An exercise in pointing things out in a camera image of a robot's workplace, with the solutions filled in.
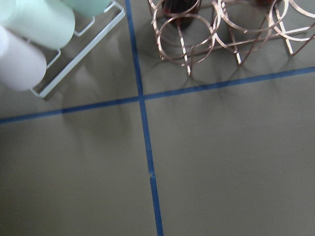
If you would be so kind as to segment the lilac cup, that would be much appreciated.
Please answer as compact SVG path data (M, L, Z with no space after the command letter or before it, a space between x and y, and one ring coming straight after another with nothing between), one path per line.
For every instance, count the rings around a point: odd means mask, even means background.
M0 82L10 89L26 91L38 85L47 69L45 55L32 44L0 28Z

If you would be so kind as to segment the mint green cup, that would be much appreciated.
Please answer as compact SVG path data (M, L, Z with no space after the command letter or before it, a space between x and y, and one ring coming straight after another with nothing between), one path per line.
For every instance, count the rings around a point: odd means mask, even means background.
M102 14L111 0L62 0L62 2L81 16L93 17Z

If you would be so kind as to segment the white cup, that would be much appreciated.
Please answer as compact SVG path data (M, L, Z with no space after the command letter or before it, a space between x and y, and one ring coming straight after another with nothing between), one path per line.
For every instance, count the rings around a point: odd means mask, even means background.
M2 0L0 24L49 49L61 49L72 39L73 10L59 0Z

